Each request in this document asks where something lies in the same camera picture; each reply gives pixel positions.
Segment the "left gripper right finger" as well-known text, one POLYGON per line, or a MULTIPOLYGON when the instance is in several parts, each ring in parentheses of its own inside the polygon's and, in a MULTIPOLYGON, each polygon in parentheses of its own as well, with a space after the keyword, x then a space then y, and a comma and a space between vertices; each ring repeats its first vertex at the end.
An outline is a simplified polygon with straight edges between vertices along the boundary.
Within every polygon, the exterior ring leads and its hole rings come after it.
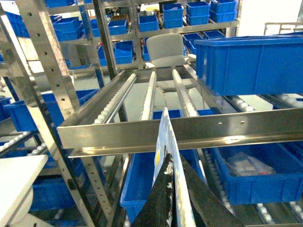
POLYGON ((195 223, 198 227, 244 226, 213 194, 188 161, 180 156, 195 223))

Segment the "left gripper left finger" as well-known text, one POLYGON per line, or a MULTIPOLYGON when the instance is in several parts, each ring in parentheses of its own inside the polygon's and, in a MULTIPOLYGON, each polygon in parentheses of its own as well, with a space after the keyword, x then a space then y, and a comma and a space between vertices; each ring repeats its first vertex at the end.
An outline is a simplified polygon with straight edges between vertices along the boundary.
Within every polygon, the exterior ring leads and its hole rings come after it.
POLYGON ((173 221, 174 163, 167 154, 133 227, 170 227, 173 221))

